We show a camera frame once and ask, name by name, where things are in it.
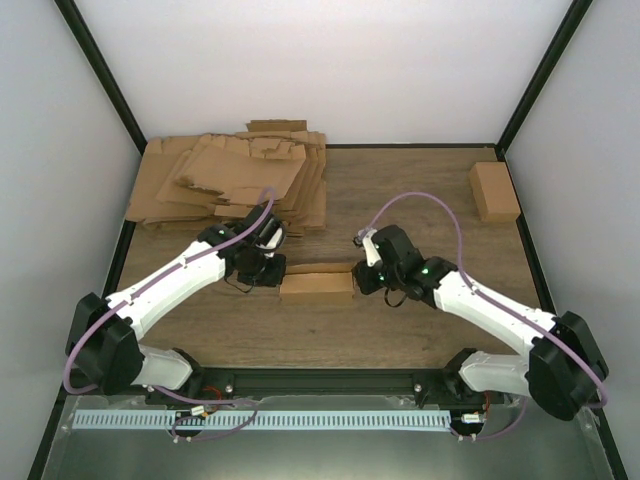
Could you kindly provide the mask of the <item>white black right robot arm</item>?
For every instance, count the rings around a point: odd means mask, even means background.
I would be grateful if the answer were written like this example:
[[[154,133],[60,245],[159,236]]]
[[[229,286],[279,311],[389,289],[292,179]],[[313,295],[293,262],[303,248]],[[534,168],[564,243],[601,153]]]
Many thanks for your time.
[[[425,258],[397,225],[360,231],[353,243],[365,257],[352,269],[364,295],[400,291],[405,299],[457,316],[492,335],[512,354],[471,349],[444,378],[447,396],[465,403],[478,392],[526,396],[564,421],[600,398],[609,375],[586,321],[528,307],[486,288],[438,256]]]

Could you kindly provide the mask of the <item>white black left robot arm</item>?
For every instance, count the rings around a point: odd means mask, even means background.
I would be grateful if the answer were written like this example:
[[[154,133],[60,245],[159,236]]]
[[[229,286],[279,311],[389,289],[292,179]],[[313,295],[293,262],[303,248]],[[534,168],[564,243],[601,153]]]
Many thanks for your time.
[[[67,366],[79,369],[89,384],[67,384],[67,391],[115,395],[146,386],[169,390],[184,404],[196,402],[204,392],[203,367],[181,349],[145,346],[142,339],[189,297],[231,276],[243,293],[279,286],[286,258],[277,250],[285,238],[285,224],[255,207],[242,220],[206,228],[175,259],[129,288],[105,298],[84,296],[76,306],[65,352]]]

